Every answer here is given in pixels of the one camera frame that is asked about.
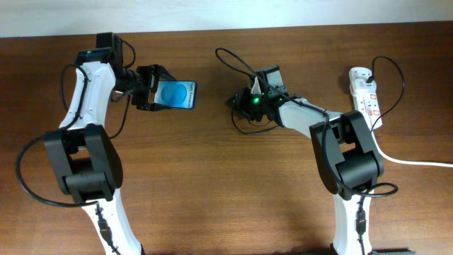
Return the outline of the blue Samsung Galaxy smartphone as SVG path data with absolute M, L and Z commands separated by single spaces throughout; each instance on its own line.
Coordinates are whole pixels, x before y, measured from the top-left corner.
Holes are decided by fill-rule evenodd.
M 196 93 L 196 81 L 159 81 L 154 102 L 170 108 L 193 109 Z

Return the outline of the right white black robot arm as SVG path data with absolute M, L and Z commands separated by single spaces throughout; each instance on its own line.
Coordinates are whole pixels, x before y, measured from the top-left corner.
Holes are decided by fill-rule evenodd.
M 333 195 L 336 226 L 331 253 L 375 254 L 369 240 L 371 200 L 392 196 L 398 186 L 377 180 L 384 163 L 363 115 L 356 110 L 332 112 L 287 93 L 254 94 L 249 88 L 226 104 L 249 120 L 266 115 L 280 127 L 310 138 L 319 176 Z

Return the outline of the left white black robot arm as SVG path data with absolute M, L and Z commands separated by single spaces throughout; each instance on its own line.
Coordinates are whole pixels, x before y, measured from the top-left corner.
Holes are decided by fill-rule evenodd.
M 92 50 L 78 53 L 76 87 L 64 120 L 45 135 L 45 149 L 63 194 L 90 217 L 107 254 L 143 254 L 122 204 L 122 163 L 105 118 L 113 92 L 127 96 L 142 111 L 165 106 L 149 102 L 160 79 L 173 77 L 158 64 L 132 71 L 123 64 L 125 41 L 114 33 L 99 33 Z

